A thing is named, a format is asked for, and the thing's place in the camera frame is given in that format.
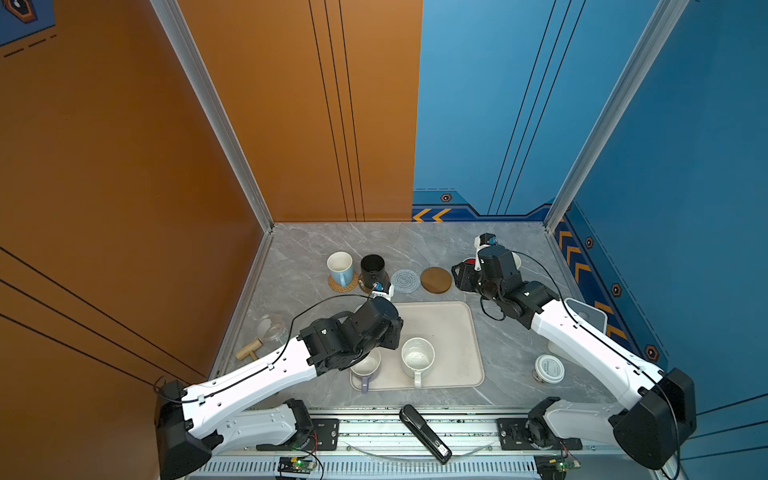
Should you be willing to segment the glossy dark brown coaster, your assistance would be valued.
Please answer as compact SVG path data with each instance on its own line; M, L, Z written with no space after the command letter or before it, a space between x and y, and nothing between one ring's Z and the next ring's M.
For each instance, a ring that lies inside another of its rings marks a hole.
M388 277L388 276L386 276L386 277L385 277L383 280L381 280L381 281L374 281L374 282L371 284L371 287L367 287L367 286L366 286L366 284L364 283L364 281L363 281L363 280L360 280L360 282L359 282L359 287L360 287L360 289L361 289L361 290L362 290L362 291L363 291L363 292L364 292L366 295L369 295L369 294L370 294L370 292L371 292L371 288L372 288L372 286L373 286L373 284L374 284L374 283L376 283L376 282L381 282L381 283L383 283L383 282L385 282L385 281L388 281L388 282L390 282L390 280L389 280L389 277Z

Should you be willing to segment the round wooden coaster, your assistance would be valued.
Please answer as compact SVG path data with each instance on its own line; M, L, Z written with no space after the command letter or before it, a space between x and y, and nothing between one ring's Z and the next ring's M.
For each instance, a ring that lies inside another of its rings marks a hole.
M453 278L451 273L443 268L430 267L422 272L420 282L427 292L443 294L450 290Z

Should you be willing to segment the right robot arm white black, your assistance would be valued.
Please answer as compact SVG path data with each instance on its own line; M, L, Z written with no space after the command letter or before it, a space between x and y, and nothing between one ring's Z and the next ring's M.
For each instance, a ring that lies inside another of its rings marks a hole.
M475 239L475 259L452 267L456 287L495 303L504 319L557 345L614 397L612 403L575 403L548 397L528 413L526 428L540 449L567 438L619 447L641 466L680 467L680 448L696 430L695 386L683 371L661 370L610 339L568 306L559 290L523 279L515 252L495 235Z

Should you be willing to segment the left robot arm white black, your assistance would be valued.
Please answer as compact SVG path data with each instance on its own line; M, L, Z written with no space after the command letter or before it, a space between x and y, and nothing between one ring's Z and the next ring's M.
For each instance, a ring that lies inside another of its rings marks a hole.
M377 348L395 350L404 321L382 297L354 312L320 318L267 356L224 376L185 386L156 384L155 433L162 479L179 479L214 455L242 447L297 448L312 435L312 420L300 400L240 414L289 387L360 363Z

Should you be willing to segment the rattan woven coaster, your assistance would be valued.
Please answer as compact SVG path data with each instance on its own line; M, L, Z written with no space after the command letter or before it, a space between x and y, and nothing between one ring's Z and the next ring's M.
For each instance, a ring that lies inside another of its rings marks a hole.
M350 293L359 286L360 274L354 272L351 281L346 286L341 286L337 283L333 276L328 277L329 288L336 293Z

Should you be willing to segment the blue grey woven coaster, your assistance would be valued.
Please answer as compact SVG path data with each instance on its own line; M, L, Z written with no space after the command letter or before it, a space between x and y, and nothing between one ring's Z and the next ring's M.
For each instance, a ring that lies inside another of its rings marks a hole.
M400 269L390 276L390 282L396 293L410 294L421 286L420 275L410 269Z

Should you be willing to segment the white mug purple handle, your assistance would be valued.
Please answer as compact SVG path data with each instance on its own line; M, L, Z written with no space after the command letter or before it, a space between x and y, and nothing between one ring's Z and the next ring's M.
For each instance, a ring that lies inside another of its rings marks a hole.
M379 348L371 350L364 359L354 365L351 371L351 378L359 384L360 392L367 394L373 377L380 369L382 355Z

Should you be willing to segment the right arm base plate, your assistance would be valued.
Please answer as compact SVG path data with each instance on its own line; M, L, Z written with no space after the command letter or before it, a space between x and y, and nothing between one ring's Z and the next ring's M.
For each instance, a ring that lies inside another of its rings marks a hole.
M578 438L556 437L538 420L499 418L496 421L501 448L507 450L581 450Z

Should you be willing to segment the black mug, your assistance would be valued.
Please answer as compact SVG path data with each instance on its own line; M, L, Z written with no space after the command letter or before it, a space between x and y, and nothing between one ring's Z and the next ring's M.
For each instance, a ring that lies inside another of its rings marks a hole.
M369 254L361 259L361 280L367 287L371 287L374 281L381 281L387 276L385 265L385 260L378 254Z

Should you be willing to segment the light blue mug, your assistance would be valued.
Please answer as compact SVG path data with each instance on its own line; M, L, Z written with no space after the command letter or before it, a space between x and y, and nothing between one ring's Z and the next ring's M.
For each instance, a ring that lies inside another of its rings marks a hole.
M346 286L352 279L354 273L354 261L352 256L344 251L338 251L331 254L326 261L330 276L341 286Z

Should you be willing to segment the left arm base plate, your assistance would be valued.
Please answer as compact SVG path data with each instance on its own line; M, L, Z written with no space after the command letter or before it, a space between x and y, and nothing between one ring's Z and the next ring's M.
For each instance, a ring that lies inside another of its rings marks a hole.
M257 451L335 451L338 445L340 420L338 418L313 418L312 430L299 432L280 445L258 445Z

